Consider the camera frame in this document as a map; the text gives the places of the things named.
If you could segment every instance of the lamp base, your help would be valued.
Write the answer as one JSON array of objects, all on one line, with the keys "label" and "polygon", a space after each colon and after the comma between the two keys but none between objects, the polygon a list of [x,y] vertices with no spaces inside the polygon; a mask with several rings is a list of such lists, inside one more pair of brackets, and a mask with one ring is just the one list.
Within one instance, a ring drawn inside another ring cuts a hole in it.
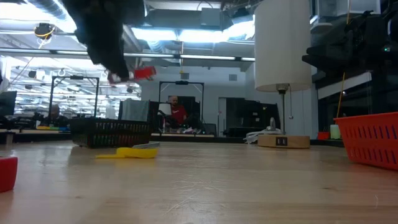
[{"label": "lamp base", "polygon": [[258,145],[262,147],[278,147],[287,149],[309,149],[310,136],[262,134],[258,137]]}]

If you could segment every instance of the white lamp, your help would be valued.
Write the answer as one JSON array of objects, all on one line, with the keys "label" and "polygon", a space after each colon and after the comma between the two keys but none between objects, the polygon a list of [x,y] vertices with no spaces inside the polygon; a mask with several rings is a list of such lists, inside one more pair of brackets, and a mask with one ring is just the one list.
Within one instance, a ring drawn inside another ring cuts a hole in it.
[{"label": "white lamp", "polygon": [[311,68],[302,61],[310,46],[309,9],[308,0],[266,0],[255,11],[256,90],[281,94],[284,134],[286,91],[312,83]]},{"label": "white lamp", "polygon": [[170,103],[161,103],[159,104],[159,111],[163,112],[166,115],[172,114],[172,106]]}]

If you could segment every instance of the black wire basket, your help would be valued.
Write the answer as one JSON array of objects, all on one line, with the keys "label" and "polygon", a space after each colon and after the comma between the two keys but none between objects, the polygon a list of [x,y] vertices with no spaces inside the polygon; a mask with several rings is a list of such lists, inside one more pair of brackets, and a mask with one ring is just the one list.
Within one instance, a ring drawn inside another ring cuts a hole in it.
[{"label": "black wire basket", "polygon": [[74,144],[90,148],[147,144],[152,134],[147,122],[99,118],[71,119],[70,131]]}]

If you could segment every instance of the table surface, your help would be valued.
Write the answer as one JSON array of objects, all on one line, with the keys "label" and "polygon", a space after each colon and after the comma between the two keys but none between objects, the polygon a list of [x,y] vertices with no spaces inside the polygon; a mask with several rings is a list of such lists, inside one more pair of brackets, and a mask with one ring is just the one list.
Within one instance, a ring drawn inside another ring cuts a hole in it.
[{"label": "table surface", "polygon": [[15,144],[0,223],[397,223],[398,173],[345,150],[162,142],[156,159],[93,159],[114,149]]}]

